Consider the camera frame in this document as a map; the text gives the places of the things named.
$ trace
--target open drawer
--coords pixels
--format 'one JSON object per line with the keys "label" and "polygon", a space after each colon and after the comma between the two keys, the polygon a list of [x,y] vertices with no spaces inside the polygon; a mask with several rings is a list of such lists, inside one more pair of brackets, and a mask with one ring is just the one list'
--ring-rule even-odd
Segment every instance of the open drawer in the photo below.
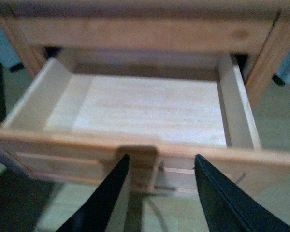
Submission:
{"label": "open drawer", "polygon": [[195,154],[251,195],[290,172],[290,154],[261,151],[230,55],[154,55],[160,67],[138,53],[49,59],[4,121],[1,155],[35,178],[93,183],[129,153],[132,187],[155,193],[197,193]]}

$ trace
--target desk leg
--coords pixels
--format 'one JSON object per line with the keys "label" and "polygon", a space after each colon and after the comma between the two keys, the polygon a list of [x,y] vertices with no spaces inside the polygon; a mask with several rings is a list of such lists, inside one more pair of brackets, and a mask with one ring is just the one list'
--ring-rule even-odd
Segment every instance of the desk leg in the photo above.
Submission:
{"label": "desk leg", "polygon": [[281,13],[246,81],[246,91],[251,107],[257,105],[289,50],[290,14]]}
{"label": "desk leg", "polygon": [[28,73],[34,78],[46,63],[46,55],[41,47],[31,47],[18,26],[13,11],[0,7],[0,26],[18,54]]}

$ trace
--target wooden drawer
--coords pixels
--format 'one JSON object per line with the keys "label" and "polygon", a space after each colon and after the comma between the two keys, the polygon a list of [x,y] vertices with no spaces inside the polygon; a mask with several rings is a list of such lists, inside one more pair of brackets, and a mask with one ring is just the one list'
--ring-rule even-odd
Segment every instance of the wooden drawer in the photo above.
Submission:
{"label": "wooden drawer", "polygon": [[132,184],[153,193],[196,193],[195,154],[249,194],[290,171],[290,154],[261,151],[230,55],[65,50],[6,118],[0,150],[33,177],[89,183],[129,153]]}

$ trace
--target desk top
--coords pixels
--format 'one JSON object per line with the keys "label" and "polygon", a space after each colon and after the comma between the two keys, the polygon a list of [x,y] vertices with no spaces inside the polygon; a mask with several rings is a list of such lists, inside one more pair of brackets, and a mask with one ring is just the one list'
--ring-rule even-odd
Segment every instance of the desk top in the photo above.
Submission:
{"label": "desk top", "polygon": [[42,5],[102,8],[167,8],[204,9],[219,11],[277,11],[290,10],[290,0],[0,0],[0,4]]}

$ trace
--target floor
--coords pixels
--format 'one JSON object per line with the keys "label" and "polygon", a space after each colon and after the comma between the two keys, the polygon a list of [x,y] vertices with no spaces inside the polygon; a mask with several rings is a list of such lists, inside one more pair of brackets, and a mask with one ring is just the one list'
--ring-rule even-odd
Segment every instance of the floor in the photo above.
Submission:
{"label": "floor", "polygon": [[[10,73],[4,69],[3,73],[9,112],[31,79],[25,70]],[[279,87],[271,83],[253,113],[262,146],[290,151],[290,85]],[[0,231],[53,232],[86,201],[95,188],[28,180],[0,164],[0,197],[6,199],[0,202]],[[290,176],[262,192],[256,200],[290,225]],[[8,219],[10,223],[5,224],[10,228],[2,226],[2,222],[6,222],[3,219]],[[133,193],[125,231],[207,232],[208,227],[197,197]]]}

